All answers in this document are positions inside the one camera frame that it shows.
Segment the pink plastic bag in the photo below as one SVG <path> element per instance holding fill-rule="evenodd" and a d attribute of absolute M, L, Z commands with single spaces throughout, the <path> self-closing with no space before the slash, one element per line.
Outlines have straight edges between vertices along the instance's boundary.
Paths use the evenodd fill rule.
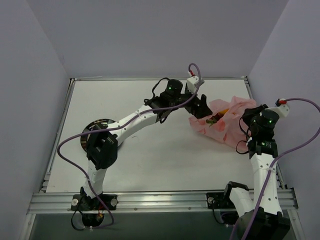
<path fill-rule="evenodd" d="M 201 119 L 191 116 L 188 120 L 190 127 L 195 132 L 244 153 L 248 150 L 245 135 L 248 127 L 240 118 L 245 109 L 253 109 L 256 106 L 257 103 L 252 98 L 233 96 L 230 102 L 216 99 L 209 103 L 212 115 Z M 212 119 L 213 116 L 225 109 L 230 109 L 235 114 L 226 113 L 219 121 Z"/>

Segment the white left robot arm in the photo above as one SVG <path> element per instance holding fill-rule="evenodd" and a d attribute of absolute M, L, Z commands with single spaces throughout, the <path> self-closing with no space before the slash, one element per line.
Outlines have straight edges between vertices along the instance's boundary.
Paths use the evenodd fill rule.
<path fill-rule="evenodd" d="M 163 123 L 169 114 L 180 108 L 202 119 L 212 114 L 207 105 L 207 97 L 203 94 L 197 97 L 197 91 L 204 83 L 202 78 L 191 76 L 183 84 L 177 79 L 166 79 L 167 85 L 160 95 L 145 99 L 144 104 L 127 117 L 104 125 L 96 123 L 92 130 L 98 133 L 90 134 L 86 140 L 86 157 L 89 161 L 87 179 L 83 186 L 83 204 L 90 210 L 100 206 L 103 193 L 103 182 L 107 168 L 118 158 L 118 147 L 131 135 L 139 130 Z"/>

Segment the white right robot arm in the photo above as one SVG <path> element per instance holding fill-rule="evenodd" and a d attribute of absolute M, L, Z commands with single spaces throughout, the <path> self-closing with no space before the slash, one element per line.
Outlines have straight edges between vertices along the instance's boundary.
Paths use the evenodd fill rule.
<path fill-rule="evenodd" d="M 245 124 L 249 160 L 253 170 L 253 198 L 246 185 L 230 181 L 222 193 L 223 203 L 234 206 L 238 215 L 230 238 L 240 240 L 282 240 L 291 229 L 278 198 L 278 146 L 274 128 L 290 111 L 285 100 L 275 107 L 260 105 L 245 109 L 239 124 Z"/>

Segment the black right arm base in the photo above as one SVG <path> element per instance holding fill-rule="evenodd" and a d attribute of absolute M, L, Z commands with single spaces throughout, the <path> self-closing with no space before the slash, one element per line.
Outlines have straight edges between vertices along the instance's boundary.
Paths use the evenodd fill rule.
<path fill-rule="evenodd" d="M 230 200 L 232 189 L 240 188 L 249 191 L 247 185 L 229 181 L 223 192 L 207 192 L 207 207 L 212 210 L 215 221 L 220 225 L 234 225 L 239 218 L 235 205 Z"/>

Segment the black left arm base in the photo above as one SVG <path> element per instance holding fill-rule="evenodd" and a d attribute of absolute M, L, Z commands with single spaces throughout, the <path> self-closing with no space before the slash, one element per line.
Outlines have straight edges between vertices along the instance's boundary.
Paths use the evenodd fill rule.
<path fill-rule="evenodd" d="M 80 188 L 80 193 L 72 197 L 70 210 L 73 211 L 70 219 L 71 226 L 76 231 L 83 231 L 85 229 L 102 229 L 110 227 L 115 224 L 115 218 L 112 211 L 117 209 L 118 196 L 116 194 L 101 193 L 98 198 L 91 198 L 87 196 L 84 188 Z M 111 223 L 103 225 L 106 211 L 111 218 Z M 76 226 L 74 216 L 79 213 L 83 226 Z"/>

